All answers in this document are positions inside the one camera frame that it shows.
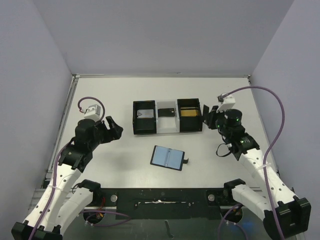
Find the black leather card holder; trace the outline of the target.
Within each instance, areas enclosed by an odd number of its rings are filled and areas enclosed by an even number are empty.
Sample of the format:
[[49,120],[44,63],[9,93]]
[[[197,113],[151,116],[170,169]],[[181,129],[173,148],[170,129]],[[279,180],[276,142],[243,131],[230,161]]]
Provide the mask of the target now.
[[177,171],[181,171],[188,162],[184,151],[158,145],[154,146],[150,160],[151,165]]

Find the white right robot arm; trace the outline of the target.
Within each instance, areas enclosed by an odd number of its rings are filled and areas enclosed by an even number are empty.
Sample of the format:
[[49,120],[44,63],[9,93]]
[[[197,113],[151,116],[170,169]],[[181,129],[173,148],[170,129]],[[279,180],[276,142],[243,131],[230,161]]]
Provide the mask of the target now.
[[230,205],[242,204],[262,222],[273,240],[286,239],[306,232],[309,227],[311,204],[299,198],[278,174],[264,161],[264,154],[257,141],[242,126],[242,112],[218,106],[203,107],[203,122],[211,130],[217,130],[223,143],[235,159],[248,171],[265,197],[253,191],[243,180],[224,183],[223,200]]

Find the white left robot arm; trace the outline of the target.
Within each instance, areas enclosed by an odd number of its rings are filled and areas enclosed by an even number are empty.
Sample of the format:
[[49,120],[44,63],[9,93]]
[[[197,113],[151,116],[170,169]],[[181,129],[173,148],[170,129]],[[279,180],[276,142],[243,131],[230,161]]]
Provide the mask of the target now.
[[24,219],[11,229],[15,240],[61,240],[69,225],[88,205],[103,201],[101,185],[83,180],[76,192],[68,194],[93,159],[93,151],[101,144],[119,140],[123,128],[111,116],[106,120],[82,119],[75,136],[58,153],[51,180],[40,200]]

